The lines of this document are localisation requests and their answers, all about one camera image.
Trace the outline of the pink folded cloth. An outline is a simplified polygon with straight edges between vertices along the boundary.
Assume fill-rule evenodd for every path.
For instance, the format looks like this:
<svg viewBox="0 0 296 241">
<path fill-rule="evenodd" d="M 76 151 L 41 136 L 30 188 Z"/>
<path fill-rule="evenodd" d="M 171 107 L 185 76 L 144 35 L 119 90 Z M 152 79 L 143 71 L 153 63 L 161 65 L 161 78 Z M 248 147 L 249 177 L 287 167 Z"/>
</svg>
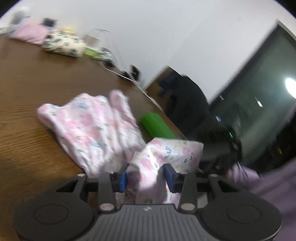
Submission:
<svg viewBox="0 0 296 241">
<path fill-rule="evenodd" d="M 11 34 L 11 38 L 35 45 L 42 45 L 48 33 L 49 29 L 47 27 L 31 21 L 24 21 Z"/>
</svg>

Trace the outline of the black chair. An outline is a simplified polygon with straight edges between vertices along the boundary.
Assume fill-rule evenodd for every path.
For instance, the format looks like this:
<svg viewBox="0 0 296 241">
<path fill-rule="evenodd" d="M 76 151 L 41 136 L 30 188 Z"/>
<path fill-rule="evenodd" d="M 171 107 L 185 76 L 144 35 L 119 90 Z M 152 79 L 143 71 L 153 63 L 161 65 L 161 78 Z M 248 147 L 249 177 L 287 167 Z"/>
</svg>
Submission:
<svg viewBox="0 0 296 241">
<path fill-rule="evenodd" d="M 157 81 L 167 97 L 166 116 L 189 140 L 198 140 L 197 127 L 210 115 L 210 105 L 201 88 L 188 76 L 172 73 Z"/>
</svg>

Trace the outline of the pink floral garment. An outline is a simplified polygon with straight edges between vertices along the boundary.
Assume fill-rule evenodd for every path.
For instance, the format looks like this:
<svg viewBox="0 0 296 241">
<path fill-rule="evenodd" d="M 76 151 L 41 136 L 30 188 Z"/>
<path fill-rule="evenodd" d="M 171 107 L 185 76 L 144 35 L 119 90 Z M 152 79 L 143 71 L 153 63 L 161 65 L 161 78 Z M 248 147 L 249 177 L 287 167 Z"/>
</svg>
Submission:
<svg viewBox="0 0 296 241">
<path fill-rule="evenodd" d="M 46 103 L 37 116 L 89 178 L 129 163 L 127 189 L 115 195 L 118 205 L 178 205 L 180 194 L 170 192 L 163 165 L 196 172 L 201 161 L 200 142 L 153 138 L 146 143 L 120 90 L 112 90 L 108 97 L 82 93 L 64 106 Z"/>
</svg>

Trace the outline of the white power strip with chargers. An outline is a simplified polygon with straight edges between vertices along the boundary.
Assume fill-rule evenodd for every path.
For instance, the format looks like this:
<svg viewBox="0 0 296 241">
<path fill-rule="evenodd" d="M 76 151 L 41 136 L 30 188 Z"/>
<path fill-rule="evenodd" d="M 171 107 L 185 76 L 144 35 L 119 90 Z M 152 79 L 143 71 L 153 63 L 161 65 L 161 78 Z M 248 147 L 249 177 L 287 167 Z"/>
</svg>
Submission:
<svg viewBox="0 0 296 241">
<path fill-rule="evenodd" d="M 106 63 L 109 67 L 116 65 L 108 30 L 93 28 L 84 36 L 84 41 L 85 54 L 89 54 L 94 60 Z"/>
</svg>

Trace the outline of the white cloth with green flowers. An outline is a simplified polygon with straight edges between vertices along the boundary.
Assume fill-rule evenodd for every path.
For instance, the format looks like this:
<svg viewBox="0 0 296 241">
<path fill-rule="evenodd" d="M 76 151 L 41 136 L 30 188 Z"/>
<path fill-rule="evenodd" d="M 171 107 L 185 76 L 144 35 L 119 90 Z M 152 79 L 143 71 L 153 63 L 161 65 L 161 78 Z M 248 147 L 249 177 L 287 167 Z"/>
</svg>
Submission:
<svg viewBox="0 0 296 241">
<path fill-rule="evenodd" d="M 45 37 L 42 48 L 50 53 L 78 58 L 83 55 L 86 43 L 83 39 L 65 32 L 52 32 Z"/>
</svg>

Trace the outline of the white round lamp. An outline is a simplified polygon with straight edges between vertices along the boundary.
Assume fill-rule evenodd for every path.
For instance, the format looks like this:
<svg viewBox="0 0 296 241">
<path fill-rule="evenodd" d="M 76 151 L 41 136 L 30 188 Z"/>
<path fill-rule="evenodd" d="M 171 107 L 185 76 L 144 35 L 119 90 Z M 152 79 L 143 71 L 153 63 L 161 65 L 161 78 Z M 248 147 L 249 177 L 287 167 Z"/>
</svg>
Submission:
<svg viewBox="0 0 296 241">
<path fill-rule="evenodd" d="M 23 20 L 29 18 L 30 16 L 30 8 L 28 6 L 24 6 L 13 13 L 10 25 L 19 25 Z"/>
</svg>

